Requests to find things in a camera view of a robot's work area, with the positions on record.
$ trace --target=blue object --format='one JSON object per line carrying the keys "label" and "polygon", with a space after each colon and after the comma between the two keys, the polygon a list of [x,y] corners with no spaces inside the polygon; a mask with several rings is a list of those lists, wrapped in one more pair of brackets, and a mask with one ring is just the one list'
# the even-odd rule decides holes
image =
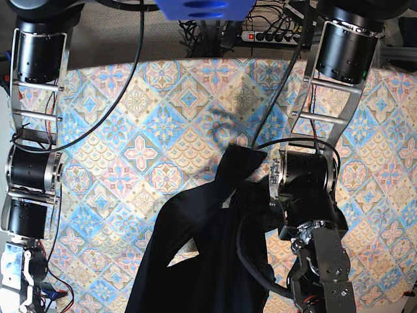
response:
{"label": "blue object", "polygon": [[255,0],[155,0],[168,20],[243,21]]}
{"label": "blue object", "polygon": [[5,57],[6,57],[6,59],[7,59],[7,61],[8,61],[9,63],[11,63],[11,62],[12,62],[12,52],[11,52],[10,50],[7,50],[7,51],[5,52]]}

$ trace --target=power strip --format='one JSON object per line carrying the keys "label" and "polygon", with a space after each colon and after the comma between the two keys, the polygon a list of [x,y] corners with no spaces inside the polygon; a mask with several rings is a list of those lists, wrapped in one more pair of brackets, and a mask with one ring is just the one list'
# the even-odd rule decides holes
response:
{"label": "power strip", "polygon": [[296,46],[300,40],[300,35],[292,33],[283,35],[284,32],[280,33],[267,33],[263,31],[243,31],[241,34],[242,41],[244,42],[264,42],[267,44],[288,44]]}

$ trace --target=black cable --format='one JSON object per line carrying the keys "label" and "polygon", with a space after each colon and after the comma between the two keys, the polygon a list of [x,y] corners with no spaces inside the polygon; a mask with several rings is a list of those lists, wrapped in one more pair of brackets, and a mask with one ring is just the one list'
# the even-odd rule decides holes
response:
{"label": "black cable", "polygon": [[[315,92],[315,89],[313,87],[313,84],[311,84],[310,100],[309,100],[309,105],[308,105],[309,106],[308,110],[309,110],[310,113],[311,113],[311,105],[312,105],[312,102],[313,102],[313,97],[315,97],[314,92]],[[312,119],[310,119],[310,124],[311,124],[311,129],[313,130],[314,139],[317,139],[317,132],[316,132],[316,129],[315,129],[315,122]],[[314,147],[315,147],[316,154],[319,155],[320,154],[320,149],[319,149],[319,143],[317,142],[317,140],[314,141]]]}
{"label": "black cable", "polygon": [[[48,112],[48,106],[49,106],[49,104],[50,104],[50,101],[51,101],[52,96],[53,96],[53,109],[52,109],[52,112],[53,112],[53,110],[55,109],[55,101],[56,101],[57,99],[55,98],[55,91],[53,91],[53,92],[51,93],[50,97],[48,98],[48,101],[46,102],[46,106],[45,106],[45,114],[47,114],[47,112]],[[44,150],[50,150],[50,149],[52,148],[52,135],[50,134],[50,132],[49,132],[49,130],[48,130],[48,125],[47,125],[47,122],[46,122],[46,121],[45,121],[45,132],[48,134],[48,148],[47,148],[47,149],[45,149],[45,148],[44,148],[44,146],[43,146],[41,143],[39,143],[39,142],[38,142],[38,144],[39,144],[39,145],[41,146],[41,148],[43,148]]]}
{"label": "black cable", "polygon": [[104,5],[109,8],[116,8],[117,10],[123,11],[134,11],[134,12],[154,12],[159,11],[157,5],[132,5],[128,3],[122,3],[114,0],[96,0],[97,3]]}
{"label": "black cable", "polygon": [[[288,25],[287,25],[287,28],[286,29],[284,29],[283,30],[283,32],[281,33],[281,35],[282,35],[282,39],[284,38],[284,36],[288,33],[288,31],[289,31],[289,28],[290,28],[290,26],[291,26],[291,22],[292,22],[292,19],[288,16],[288,17],[286,17],[286,18],[284,18],[283,20],[282,20],[282,22],[280,23],[280,26],[278,26],[278,28],[272,33],[272,36],[275,36],[276,34],[278,34],[278,31],[279,30],[282,30],[281,29],[281,26],[282,26],[282,24],[286,21],[288,19]],[[269,33],[269,31],[270,31],[270,28],[269,29],[267,29],[266,31],[264,31],[263,33],[264,34],[267,34],[267,33]]]}
{"label": "black cable", "polygon": [[60,278],[58,278],[55,274],[53,274],[52,272],[51,272],[51,270],[50,270],[50,268],[49,268],[49,266],[47,265],[46,266],[47,267],[47,269],[48,269],[48,273],[54,278],[54,279],[56,279],[56,280],[58,280],[59,282],[62,282],[69,290],[70,290],[70,293],[71,293],[71,296],[72,296],[72,299],[71,299],[71,301],[66,305],[66,307],[64,307],[64,309],[61,311],[61,313],[62,312],[65,312],[65,310],[68,310],[73,304],[74,304],[74,290],[72,289],[72,286],[69,284],[69,283],[67,283],[67,282],[65,282],[64,280],[62,280],[62,279],[60,279]]}
{"label": "black cable", "polygon": [[48,310],[50,309],[51,304],[52,304],[52,300],[50,300],[50,303],[46,307],[45,313],[48,313]]}
{"label": "black cable", "polygon": [[[269,31],[274,27],[276,30],[274,31],[274,36],[278,33],[278,31],[282,31],[283,29],[281,29],[282,24],[284,24],[285,20],[287,18],[279,18],[278,20],[274,21],[269,28],[263,32],[263,34],[267,34],[269,33]],[[281,23],[278,25],[278,27],[275,26],[276,23],[278,23],[279,21],[281,21]]]}
{"label": "black cable", "polygon": [[19,137],[22,135],[23,131],[19,133],[20,136],[18,136],[16,133],[12,136],[12,142],[13,142],[13,144],[18,149],[20,149],[22,151],[25,151],[25,152],[28,152],[28,153],[36,153],[36,154],[54,153],[54,152],[58,152],[58,151],[65,150],[66,148],[69,148],[69,147],[75,145],[76,143],[80,142],[81,140],[83,140],[84,138],[86,138],[88,135],[90,135],[92,132],[94,132],[108,118],[108,116],[112,113],[112,111],[116,108],[116,106],[119,103],[120,99],[123,97],[124,92],[128,88],[129,83],[132,80],[133,75],[135,74],[135,70],[136,70],[136,67],[137,67],[137,62],[139,61],[139,56],[141,54],[142,45],[143,45],[144,28],[145,28],[145,15],[143,14],[143,11],[141,11],[141,22],[140,22],[140,26],[139,26],[139,44],[138,44],[138,47],[137,47],[137,52],[136,52],[135,60],[134,60],[134,63],[132,65],[132,69],[130,71],[129,77],[128,77],[125,85],[123,86],[123,89],[120,92],[119,96],[117,97],[117,99],[113,103],[113,105],[106,112],[106,114],[104,114],[104,116],[97,122],[97,124],[95,124],[86,133],[84,133],[84,135],[78,137],[74,141],[72,141],[72,142],[70,142],[70,143],[68,143],[66,145],[63,145],[61,147],[54,148],[54,149],[50,149],[50,150],[28,149],[25,146],[20,145],[19,143],[17,143],[16,140],[19,139]]}
{"label": "black cable", "polygon": [[270,25],[270,27],[273,27],[275,29],[279,29],[275,26],[276,23],[280,22],[281,19],[276,20],[274,23],[271,23],[270,20],[268,20],[266,17],[262,16],[262,15],[254,15],[254,16],[250,16],[250,18],[262,18],[264,19],[266,22],[268,22],[268,24]]}
{"label": "black cable", "polygon": [[55,248],[55,243],[57,242],[57,237],[58,237],[58,232],[59,232],[59,221],[61,219],[61,205],[63,202],[63,189],[62,187],[59,189],[59,206],[58,206],[58,221],[57,221],[57,231],[55,232],[55,237],[53,238],[53,242],[52,242],[52,247],[51,247],[51,252],[50,255],[48,256],[48,258],[46,259],[46,263],[49,264],[51,257],[52,257],[52,252],[53,249]]}
{"label": "black cable", "polygon": [[313,106],[312,106],[313,113],[315,111],[315,95],[316,95],[316,91],[317,91],[317,85],[314,86],[314,91],[313,91],[314,92],[314,94],[313,94]]}
{"label": "black cable", "polygon": [[273,211],[250,211],[244,215],[242,220],[240,221],[239,227],[237,229],[236,233],[236,248],[237,248],[237,256],[242,262],[243,266],[248,270],[248,272],[260,283],[262,287],[264,287],[266,290],[273,291],[277,293],[278,295],[282,297],[286,297],[288,299],[293,299],[293,293],[290,291],[290,289],[285,288],[279,284],[275,284],[274,282],[271,282],[267,280],[256,268],[256,266],[249,260],[247,255],[244,253],[242,249],[242,230],[243,227],[246,224],[246,220],[251,217],[251,221],[253,218],[255,218],[257,215],[277,215],[277,213]]}
{"label": "black cable", "polygon": [[274,108],[278,97],[281,95],[281,92],[282,92],[282,90],[285,86],[285,83],[287,82],[288,77],[289,77],[291,71],[293,70],[295,62],[297,61],[298,54],[301,51],[301,47],[302,47],[302,44],[304,43],[304,39],[305,39],[306,33],[307,33],[307,28],[308,28],[308,25],[309,25],[309,14],[308,14],[308,12],[309,12],[309,0],[306,0],[305,12],[306,13],[304,15],[304,20],[302,22],[302,32],[301,32],[300,41],[298,42],[297,47],[295,48],[293,57],[292,57],[291,62],[289,63],[289,65],[287,67],[287,70],[285,70],[285,73],[284,73],[283,78],[281,80],[280,86],[277,88],[276,92],[274,93],[274,96],[272,97],[272,101],[271,101],[269,107],[266,109],[266,112],[262,116],[261,122],[259,123],[259,125],[258,125],[258,127],[255,131],[255,136],[253,137],[252,144],[251,144],[252,149],[256,146],[256,140],[257,140],[259,134],[261,133],[261,130],[262,130],[266,120],[268,119],[270,113],[272,112],[272,109]]}
{"label": "black cable", "polygon": [[341,166],[341,159],[340,159],[340,155],[338,153],[338,150],[336,150],[336,148],[333,147],[332,145],[330,145],[328,142],[324,142],[320,139],[300,138],[300,137],[282,138],[282,139],[272,140],[271,142],[263,143],[262,145],[258,145],[256,147],[256,149],[257,150],[263,149],[263,148],[268,147],[270,145],[276,145],[277,143],[281,143],[281,142],[318,142],[321,145],[325,145],[326,147],[328,147],[329,149],[331,149],[334,152],[334,154],[336,155],[336,158],[338,159],[338,176],[339,176],[340,166]]}

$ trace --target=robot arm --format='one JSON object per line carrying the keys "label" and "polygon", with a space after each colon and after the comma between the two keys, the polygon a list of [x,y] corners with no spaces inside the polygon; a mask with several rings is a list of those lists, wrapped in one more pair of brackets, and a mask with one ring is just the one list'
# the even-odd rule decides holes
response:
{"label": "robot arm", "polygon": [[[59,117],[54,111],[43,114],[23,110],[19,86],[55,93],[63,90],[72,29],[79,22],[84,1],[7,0],[7,3],[18,15],[10,75],[16,142],[43,143],[51,147],[57,144]],[[356,311],[348,279],[349,257],[340,242],[348,227],[334,199],[340,160],[336,166],[333,150],[328,146],[337,144],[355,112],[378,35],[383,30],[382,21],[401,14],[408,5],[409,0],[320,0],[317,6],[316,32],[320,40],[311,47],[310,61],[289,116],[289,125],[292,131],[299,118],[308,118],[331,121],[334,127],[327,145],[318,144],[317,139],[312,138],[298,144],[314,148],[311,143],[315,142],[315,154],[283,148],[270,176],[272,208],[280,216],[276,224],[279,237],[291,241],[297,256],[287,279],[286,294],[301,313]],[[341,83],[315,79],[315,69]],[[303,112],[312,84],[352,93],[340,117]],[[55,123],[52,129],[57,131],[25,128],[22,117]],[[8,194],[1,228],[11,233],[13,240],[7,244],[2,257],[1,272],[5,279],[1,292],[14,295],[15,306],[8,306],[11,310],[43,312],[36,295],[46,276],[47,263],[39,240],[43,238],[46,205],[58,205],[61,199],[57,195],[62,170],[60,158],[60,153],[36,154],[17,147],[10,151]],[[259,282],[263,286],[271,284]],[[0,306],[3,312],[13,312],[1,301]]]}

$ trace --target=tile-patterned fabric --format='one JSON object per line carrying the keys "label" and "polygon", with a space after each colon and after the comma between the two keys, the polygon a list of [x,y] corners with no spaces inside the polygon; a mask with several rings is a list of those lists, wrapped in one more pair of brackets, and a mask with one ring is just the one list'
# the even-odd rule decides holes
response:
{"label": "tile-patterned fabric", "polygon": [[[124,312],[159,209],[180,190],[212,180],[229,142],[248,144],[286,66],[261,59],[139,65],[107,121],[63,156],[63,212],[50,267],[73,286],[74,312]],[[259,142],[283,136],[304,66],[296,65]],[[59,100],[61,143],[96,122],[130,69],[125,64],[68,73]],[[44,110],[46,93],[22,93],[26,108]],[[338,115],[346,100],[346,93],[317,88],[316,112]],[[311,133],[307,121],[296,129]],[[317,123],[317,131],[324,136],[330,125]],[[343,164],[336,195],[350,227],[343,244],[358,308],[395,302],[417,279],[416,131],[416,78],[372,70],[338,144]],[[289,243],[272,232],[267,244],[283,283],[294,261]],[[184,247],[173,262],[195,256],[190,250]],[[295,311],[274,294],[265,306],[265,312]]]}

